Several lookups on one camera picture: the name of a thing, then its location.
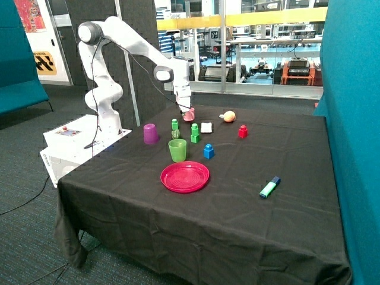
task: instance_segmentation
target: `door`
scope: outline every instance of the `door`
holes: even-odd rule
[[[56,27],[45,0],[14,2],[34,54],[41,83],[72,85],[61,43],[56,36]]]

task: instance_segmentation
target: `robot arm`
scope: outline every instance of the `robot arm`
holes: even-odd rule
[[[102,131],[108,129],[109,132],[115,132],[121,129],[119,114],[112,109],[111,103],[119,100],[123,91],[109,75],[102,55],[102,47],[110,42],[132,55],[143,55],[151,59],[157,65],[154,77],[163,83],[173,83],[176,102],[181,112],[185,113],[190,109],[191,90],[187,61],[166,58],[127,23],[114,16],[104,22],[92,21],[81,24],[78,35],[81,39],[79,52],[85,72],[98,86],[86,94],[85,101],[90,108],[97,109]]]

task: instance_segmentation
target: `red toy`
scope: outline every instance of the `red toy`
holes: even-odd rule
[[[239,136],[241,138],[246,138],[248,136],[248,130],[245,125],[242,125],[239,129]]]

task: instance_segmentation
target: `red plate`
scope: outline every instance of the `red plate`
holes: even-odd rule
[[[177,193],[190,193],[201,189],[210,172],[203,164],[194,161],[183,161],[169,165],[161,173],[165,187]]]

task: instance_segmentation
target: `highlighter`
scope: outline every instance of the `highlighter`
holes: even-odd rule
[[[263,190],[260,192],[260,197],[265,199],[268,198],[269,194],[274,190],[274,188],[280,184],[281,179],[277,176],[275,176],[271,182],[267,184],[267,186],[264,187]]]

